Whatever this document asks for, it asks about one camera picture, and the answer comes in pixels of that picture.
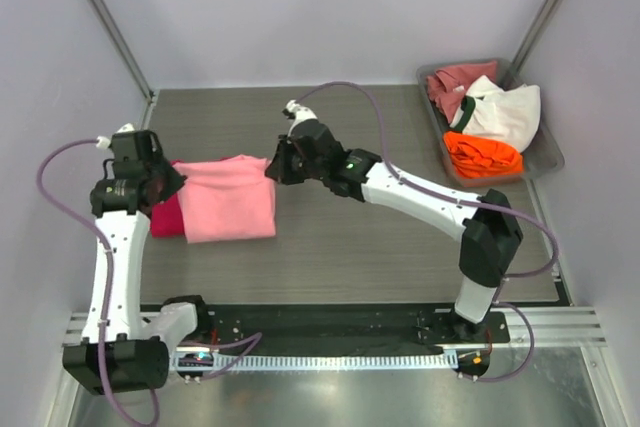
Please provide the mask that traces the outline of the light pink t shirt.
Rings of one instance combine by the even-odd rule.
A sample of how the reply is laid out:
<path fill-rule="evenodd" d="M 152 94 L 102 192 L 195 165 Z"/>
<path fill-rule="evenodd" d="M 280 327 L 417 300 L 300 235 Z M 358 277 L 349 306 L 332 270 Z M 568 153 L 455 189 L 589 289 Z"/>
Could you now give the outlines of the light pink t shirt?
<path fill-rule="evenodd" d="M 266 158 L 246 155 L 179 162 L 186 177 L 178 191 L 189 243 L 271 238 L 276 235 L 275 182 L 265 176 Z"/>

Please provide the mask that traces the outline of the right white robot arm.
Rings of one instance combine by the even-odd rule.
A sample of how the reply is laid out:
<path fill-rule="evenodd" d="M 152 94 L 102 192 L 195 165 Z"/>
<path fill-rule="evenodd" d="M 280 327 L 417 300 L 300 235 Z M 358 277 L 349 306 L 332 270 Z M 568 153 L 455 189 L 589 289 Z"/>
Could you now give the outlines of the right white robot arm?
<path fill-rule="evenodd" d="M 510 206 L 503 193 L 491 189 L 480 197 L 460 194 L 464 201 L 479 202 L 479 207 L 426 195 L 411 185 L 440 195 L 445 189 L 413 175 L 403 178 L 376 153 L 343 148 L 317 120 L 305 120 L 278 138 L 265 176 L 281 185 L 317 180 L 339 197 L 407 214 L 458 241 L 463 281 L 444 324 L 462 342 L 473 342 L 485 333 L 494 296 L 523 240 L 516 218 L 493 209 Z"/>

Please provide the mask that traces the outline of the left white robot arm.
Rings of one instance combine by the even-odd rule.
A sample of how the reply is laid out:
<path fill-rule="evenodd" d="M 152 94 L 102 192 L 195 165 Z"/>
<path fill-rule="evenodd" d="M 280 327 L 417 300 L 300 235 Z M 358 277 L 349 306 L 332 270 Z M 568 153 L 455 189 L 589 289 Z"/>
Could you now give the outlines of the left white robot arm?
<path fill-rule="evenodd" d="M 63 351 L 65 370 L 93 395 L 159 389 L 183 341 L 205 344 L 213 322 L 199 295 L 172 297 L 144 321 L 141 273 L 152 210 L 184 186 L 157 134 L 127 124 L 98 142 L 113 156 L 90 193 L 97 228 L 93 291 L 79 344 Z"/>

